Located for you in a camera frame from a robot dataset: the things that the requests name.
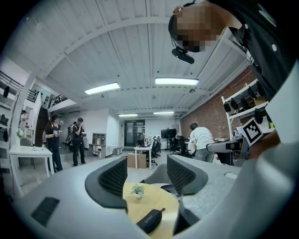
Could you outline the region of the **patterned seat cushion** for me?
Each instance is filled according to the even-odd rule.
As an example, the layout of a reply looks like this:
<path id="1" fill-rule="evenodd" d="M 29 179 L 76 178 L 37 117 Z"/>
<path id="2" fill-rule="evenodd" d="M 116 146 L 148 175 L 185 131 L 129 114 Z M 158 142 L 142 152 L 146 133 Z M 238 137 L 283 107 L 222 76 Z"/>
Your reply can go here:
<path id="1" fill-rule="evenodd" d="M 172 184 L 166 184 L 166 185 L 161 186 L 160 188 L 171 193 L 171 194 L 178 195 L 174 185 L 172 185 Z"/>

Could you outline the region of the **white metal shelf rack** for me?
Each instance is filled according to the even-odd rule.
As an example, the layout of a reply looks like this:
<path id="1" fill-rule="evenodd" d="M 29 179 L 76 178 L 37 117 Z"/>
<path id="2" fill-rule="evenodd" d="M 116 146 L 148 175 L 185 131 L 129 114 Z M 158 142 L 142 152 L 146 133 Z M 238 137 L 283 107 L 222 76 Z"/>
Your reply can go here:
<path id="1" fill-rule="evenodd" d="M 8 125 L 11 120 L 12 99 L 3 97 L 4 90 L 0 88 L 0 167 L 9 170 L 8 143 L 5 141 L 4 135 L 8 133 Z"/>

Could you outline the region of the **black staircase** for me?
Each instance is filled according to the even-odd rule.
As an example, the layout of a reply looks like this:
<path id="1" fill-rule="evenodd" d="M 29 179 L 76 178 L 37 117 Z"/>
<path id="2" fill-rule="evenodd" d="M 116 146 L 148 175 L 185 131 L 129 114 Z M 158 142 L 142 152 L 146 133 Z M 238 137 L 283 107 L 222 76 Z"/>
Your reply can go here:
<path id="1" fill-rule="evenodd" d="M 50 106 L 48 109 L 50 109 L 53 106 L 58 105 L 59 103 L 67 100 L 68 98 L 63 95 L 58 95 L 55 98 L 52 98 L 50 101 Z M 49 116 L 48 116 L 48 109 L 42 106 L 40 107 L 38 118 L 37 118 L 37 125 L 35 130 L 35 142 L 33 143 L 35 146 L 42 146 L 43 145 L 43 132 L 48 124 Z"/>

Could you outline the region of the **grey cubby shelf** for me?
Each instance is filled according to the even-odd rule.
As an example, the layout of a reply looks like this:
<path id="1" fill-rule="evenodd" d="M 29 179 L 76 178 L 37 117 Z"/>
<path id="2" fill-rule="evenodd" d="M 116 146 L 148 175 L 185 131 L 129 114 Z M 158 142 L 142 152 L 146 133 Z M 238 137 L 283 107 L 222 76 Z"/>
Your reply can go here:
<path id="1" fill-rule="evenodd" d="M 89 151 L 92 155 L 104 159 L 106 157 L 106 134 L 93 133 L 92 143 L 89 144 Z"/>

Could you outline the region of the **black glass double door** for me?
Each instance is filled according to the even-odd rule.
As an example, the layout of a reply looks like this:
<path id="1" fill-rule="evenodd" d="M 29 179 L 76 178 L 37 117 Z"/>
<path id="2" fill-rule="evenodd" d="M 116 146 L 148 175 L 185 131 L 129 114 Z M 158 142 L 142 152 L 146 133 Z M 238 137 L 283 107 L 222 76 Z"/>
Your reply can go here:
<path id="1" fill-rule="evenodd" d="M 145 120 L 126 120 L 124 126 L 124 146 L 137 146 L 145 137 Z"/>

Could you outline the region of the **white flower vase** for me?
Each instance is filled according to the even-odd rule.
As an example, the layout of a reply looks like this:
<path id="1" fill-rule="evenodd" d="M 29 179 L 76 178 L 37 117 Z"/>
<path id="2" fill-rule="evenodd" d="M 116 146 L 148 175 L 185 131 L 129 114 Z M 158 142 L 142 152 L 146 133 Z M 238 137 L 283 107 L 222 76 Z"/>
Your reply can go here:
<path id="1" fill-rule="evenodd" d="M 21 139 L 23 139 L 23 138 L 26 137 L 24 131 L 25 131 L 24 129 L 20 129 L 20 128 L 18 128 L 18 129 L 16 130 L 16 134 L 17 134 L 17 138 L 16 138 L 16 147 L 17 147 L 18 149 L 19 149 L 20 146 L 21 146 Z"/>

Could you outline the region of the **white table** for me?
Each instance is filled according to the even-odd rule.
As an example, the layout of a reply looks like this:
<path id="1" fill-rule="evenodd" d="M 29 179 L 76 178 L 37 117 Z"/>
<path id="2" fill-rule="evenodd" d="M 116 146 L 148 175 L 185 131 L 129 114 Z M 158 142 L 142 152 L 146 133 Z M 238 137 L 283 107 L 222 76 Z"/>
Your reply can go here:
<path id="1" fill-rule="evenodd" d="M 50 177 L 49 167 L 48 167 L 48 163 L 47 163 L 48 159 L 49 159 L 51 175 L 54 175 L 52 153 L 47 148 L 13 145 L 11 147 L 11 149 L 9 150 L 9 157 L 10 157 L 11 170 L 13 173 L 15 185 L 16 185 L 16 188 L 21 197 L 23 196 L 23 191 L 21 188 L 23 186 L 23 183 L 21 181 L 21 177 L 20 177 L 20 174 L 19 174 L 18 168 L 17 168 L 17 161 L 18 161 L 19 157 L 21 157 L 21 158 L 44 158 L 47 177 Z"/>

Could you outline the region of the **round wooden table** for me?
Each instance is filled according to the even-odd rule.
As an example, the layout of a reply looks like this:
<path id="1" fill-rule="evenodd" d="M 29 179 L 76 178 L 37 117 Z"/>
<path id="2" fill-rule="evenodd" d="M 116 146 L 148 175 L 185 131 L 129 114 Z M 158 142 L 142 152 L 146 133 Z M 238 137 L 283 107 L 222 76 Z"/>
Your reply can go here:
<path id="1" fill-rule="evenodd" d="M 137 223 L 152 209 L 161 210 L 162 220 L 158 227 L 149 234 L 152 239 L 171 239 L 173 228 L 178 216 L 179 202 L 167 191 L 151 184 L 141 184 L 144 187 L 142 198 L 136 198 L 132 193 L 135 183 L 125 183 L 123 186 L 123 199 L 127 202 L 128 217 Z"/>

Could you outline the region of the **black monitor with stand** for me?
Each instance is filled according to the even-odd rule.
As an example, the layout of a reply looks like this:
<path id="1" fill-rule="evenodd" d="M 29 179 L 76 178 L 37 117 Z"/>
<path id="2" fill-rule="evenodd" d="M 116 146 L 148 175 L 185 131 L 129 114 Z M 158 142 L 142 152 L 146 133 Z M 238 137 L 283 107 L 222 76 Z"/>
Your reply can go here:
<path id="1" fill-rule="evenodd" d="M 167 128 L 161 130 L 161 138 L 166 139 L 167 149 L 171 149 L 172 140 L 176 136 L 176 134 L 177 134 L 177 130 L 175 128 L 174 129 Z"/>

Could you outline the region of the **small potted plant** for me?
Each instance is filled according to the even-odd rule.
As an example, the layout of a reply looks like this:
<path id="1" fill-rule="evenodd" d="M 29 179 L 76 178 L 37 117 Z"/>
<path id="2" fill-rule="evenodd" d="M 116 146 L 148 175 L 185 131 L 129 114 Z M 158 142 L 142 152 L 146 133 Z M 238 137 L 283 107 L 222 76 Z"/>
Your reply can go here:
<path id="1" fill-rule="evenodd" d="M 144 195 L 144 186 L 136 183 L 132 187 L 131 194 L 133 194 L 137 199 L 141 199 Z"/>

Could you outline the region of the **black glasses case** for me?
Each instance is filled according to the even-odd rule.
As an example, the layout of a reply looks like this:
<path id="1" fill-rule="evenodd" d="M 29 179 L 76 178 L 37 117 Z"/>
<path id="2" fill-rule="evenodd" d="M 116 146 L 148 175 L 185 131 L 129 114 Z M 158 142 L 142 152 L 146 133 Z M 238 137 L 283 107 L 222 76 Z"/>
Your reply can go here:
<path id="1" fill-rule="evenodd" d="M 136 225 L 144 231 L 146 234 L 151 233 L 161 222 L 163 212 L 165 208 L 161 210 L 152 209 L 146 216 L 144 216 Z"/>

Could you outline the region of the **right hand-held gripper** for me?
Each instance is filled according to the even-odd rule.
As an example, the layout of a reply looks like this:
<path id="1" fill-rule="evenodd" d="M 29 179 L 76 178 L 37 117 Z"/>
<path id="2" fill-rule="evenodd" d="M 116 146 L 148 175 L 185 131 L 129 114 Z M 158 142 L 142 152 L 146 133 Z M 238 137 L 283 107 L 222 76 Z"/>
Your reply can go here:
<path id="1" fill-rule="evenodd" d="M 207 151 L 213 153 L 230 153 L 240 150 L 239 159 L 244 161 L 247 160 L 250 148 L 263 137 L 263 132 L 255 118 L 251 118 L 243 126 L 238 127 L 236 131 L 239 133 L 239 138 L 236 138 L 238 142 L 218 142 L 207 144 Z"/>

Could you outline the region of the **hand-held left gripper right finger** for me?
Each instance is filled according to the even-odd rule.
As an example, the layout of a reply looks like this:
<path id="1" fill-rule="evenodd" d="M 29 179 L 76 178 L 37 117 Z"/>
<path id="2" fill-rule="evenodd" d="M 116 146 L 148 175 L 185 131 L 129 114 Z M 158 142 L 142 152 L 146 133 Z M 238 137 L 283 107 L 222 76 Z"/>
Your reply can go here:
<path id="1" fill-rule="evenodd" d="M 167 156 L 167 175 L 179 201 L 173 235 L 178 235 L 208 215 L 229 193 L 240 167 Z"/>

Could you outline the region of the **black office chair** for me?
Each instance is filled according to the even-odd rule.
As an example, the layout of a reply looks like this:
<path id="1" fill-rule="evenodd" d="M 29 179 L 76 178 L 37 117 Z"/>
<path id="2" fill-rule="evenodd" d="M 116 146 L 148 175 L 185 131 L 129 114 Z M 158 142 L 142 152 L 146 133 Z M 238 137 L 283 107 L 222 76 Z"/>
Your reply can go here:
<path id="1" fill-rule="evenodd" d="M 183 136 L 179 135 L 173 139 L 172 149 L 172 155 L 179 155 L 187 158 L 193 158 L 196 153 L 195 149 L 188 148 L 188 143 L 186 144 Z"/>
<path id="2" fill-rule="evenodd" d="M 159 151 L 160 151 L 160 142 L 158 138 L 154 136 L 152 148 L 151 148 L 151 163 L 158 165 L 154 159 L 161 156 L 158 153 Z"/>

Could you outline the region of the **white desk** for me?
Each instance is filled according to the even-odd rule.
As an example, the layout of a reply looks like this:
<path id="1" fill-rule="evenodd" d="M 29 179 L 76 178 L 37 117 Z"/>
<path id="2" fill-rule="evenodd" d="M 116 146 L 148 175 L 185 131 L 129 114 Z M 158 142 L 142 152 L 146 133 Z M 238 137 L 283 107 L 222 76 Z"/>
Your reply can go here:
<path id="1" fill-rule="evenodd" d="M 135 147 L 135 169 L 138 169 L 138 162 L 137 162 L 137 152 L 140 151 L 148 151 L 149 152 L 149 169 L 151 170 L 151 146 L 149 147 Z"/>

